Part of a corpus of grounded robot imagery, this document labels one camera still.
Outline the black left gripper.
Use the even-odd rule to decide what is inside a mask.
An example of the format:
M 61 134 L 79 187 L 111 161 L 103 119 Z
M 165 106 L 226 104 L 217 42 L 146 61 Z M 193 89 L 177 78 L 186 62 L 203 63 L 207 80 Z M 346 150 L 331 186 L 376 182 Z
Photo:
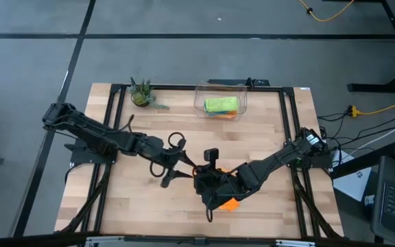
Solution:
M 162 139 L 153 136 L 144 136 L 138 140 L 138 155 L 150 161 L 149 171 L 154 177 L 163 177 L 160 186 L 167 188 L 170 182 L 175 178 L 192 178 L 192 175 L 175 170 L 174 167 L 178 161 L 195 167 L 196 164 L 187 156 L 183 150 L 186 140 L 181 134 L 181 139 L 176 145 L 170 143 L 170 148 L 165 149 Z M 163 167 L 160 174 L 153 172 L 153 164 Z

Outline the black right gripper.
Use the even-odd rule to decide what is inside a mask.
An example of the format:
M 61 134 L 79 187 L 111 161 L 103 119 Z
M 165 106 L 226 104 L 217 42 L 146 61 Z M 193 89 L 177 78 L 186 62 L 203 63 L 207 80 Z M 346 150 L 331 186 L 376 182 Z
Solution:
M 216 209 L 231 199 L 244 199 L 244 188 L 234 168 L 228 172 L 211 165 L 193 168 L 193 182 L 196 194 L 201 196 L 207 209 Z

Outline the lime green microfiber towel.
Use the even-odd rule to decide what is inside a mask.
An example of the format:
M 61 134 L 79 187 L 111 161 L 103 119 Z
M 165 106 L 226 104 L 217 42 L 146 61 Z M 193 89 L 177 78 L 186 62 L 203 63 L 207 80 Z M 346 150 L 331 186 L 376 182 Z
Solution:
M 204 100 L 204 109 L 209 113 L 237 111 L 239 103 L 236 97 L 207 98 Z

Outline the small potted succulent plant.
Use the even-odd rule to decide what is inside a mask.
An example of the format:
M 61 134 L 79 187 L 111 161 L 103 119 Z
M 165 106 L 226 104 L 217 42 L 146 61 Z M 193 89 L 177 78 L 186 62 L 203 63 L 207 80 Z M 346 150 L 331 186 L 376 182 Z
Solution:
M 154 87 L 151 85 L 151 80 L 142 80 L 137 84 L 133 77 L 130 78 L 130 94 L 134 105 L 138 107 L 152 107 L 157 109 L 169 110 L 169 107 L 164 104 L 159 104 L 156 101 L 155 94 L 152 93 Z

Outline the clear plastic bin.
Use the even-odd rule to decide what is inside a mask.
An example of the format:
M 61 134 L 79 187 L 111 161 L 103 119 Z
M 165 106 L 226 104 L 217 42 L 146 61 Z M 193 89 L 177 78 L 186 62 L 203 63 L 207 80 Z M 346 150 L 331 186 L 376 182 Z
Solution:
M 248 90 L 246 86 L 199 84 L 195 87 L 195 95 L 193 100 L 193 106 L 196 115 L 201 118 L 216 119 L 209 117 L 205 113 L 206 111 L 204 109 L 204 100 L 207 98 L 218 98 L 218 97 L 236 97 L 239 103 L 239 109 L 237 110 L 236 119 L 220 119 L 220 120 L 236 121 L 247 111 Z

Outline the white box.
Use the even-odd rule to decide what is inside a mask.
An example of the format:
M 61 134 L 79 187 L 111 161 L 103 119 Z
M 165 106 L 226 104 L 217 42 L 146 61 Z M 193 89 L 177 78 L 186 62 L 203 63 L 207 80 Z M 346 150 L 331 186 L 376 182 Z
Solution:
M 371 171 L 372 169 L 369 167 L 353 174 L 336 178 L 333 180 L 333 187 L 352 199 L 361 202 Z

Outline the black metal table frame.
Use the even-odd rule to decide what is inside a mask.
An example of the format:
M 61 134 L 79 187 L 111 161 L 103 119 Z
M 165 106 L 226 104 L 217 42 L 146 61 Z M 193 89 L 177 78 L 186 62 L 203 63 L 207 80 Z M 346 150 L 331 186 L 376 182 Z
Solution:
M 198 164 L 203 163 L 203 153 L 210 148 L 219 150 L 217 166 L 222 169 L 265 158 L 281 149 L 287 136 L 281 99 L 296 103 L 301 126 L 318 128 L 308 88 L 296 88 L 292 94 L 250 92 L 247 111 L 237 121 L 198 117 L 192 89 L 156 87 L 155 93 L 164 109 L 139 108 L 125 98 L 122 121 L 131 121 L 137 132 L 164 140 L 176 141 L 182 133 L 188 156 Z M 100 233 L 248 239 L 300 236 L 288 167 L 273 172 L 261 190 L 241 201 L 234 211 L 216 210 L 212 222 L 206 219 L 191 179 L 177 178 L 162 188 L 159 173 L 159 166 L 143 158 L 118 156 L 112 166 Z

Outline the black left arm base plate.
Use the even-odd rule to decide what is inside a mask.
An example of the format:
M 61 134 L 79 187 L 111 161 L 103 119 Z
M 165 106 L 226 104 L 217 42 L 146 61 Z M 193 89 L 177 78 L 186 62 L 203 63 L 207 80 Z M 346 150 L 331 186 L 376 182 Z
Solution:
M 107 151 L 105 154 L 99 154 L 93 148 L 89 148 L 85 142 L 77 140 L 74 144 L 65 143 L 65 148 L 70 150 L 72 163 L 114 163 L 117 160 L 117 150 Z

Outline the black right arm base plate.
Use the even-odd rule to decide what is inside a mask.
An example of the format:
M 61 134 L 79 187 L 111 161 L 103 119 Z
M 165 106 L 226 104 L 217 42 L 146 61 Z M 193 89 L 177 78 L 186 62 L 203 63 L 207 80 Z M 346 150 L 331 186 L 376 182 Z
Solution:
M 313 152 L 301 157 L 297 157 L 295 160 L 290 161 L 287 166 L 294 166 L 295 168 L 301 169 L 329 168 L 331 166 L 331 151 L 325 150 Z

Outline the black rail with silver brackets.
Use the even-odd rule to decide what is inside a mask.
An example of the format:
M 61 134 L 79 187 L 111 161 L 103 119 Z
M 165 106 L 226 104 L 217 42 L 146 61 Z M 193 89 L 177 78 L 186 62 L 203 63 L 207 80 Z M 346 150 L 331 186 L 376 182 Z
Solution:
M 395 247 L 391 244 L 359 242 L 345 238 L 305 237 L 301 239 L 243 237 L 172 237 L 147 235 L 100 235 L 96 232 L 54 233 L 0 238 L 0 247 L 69 247 L 104 242 L 154 242 L 209 246 L 211 244 L 257 244 L 271 247 Z

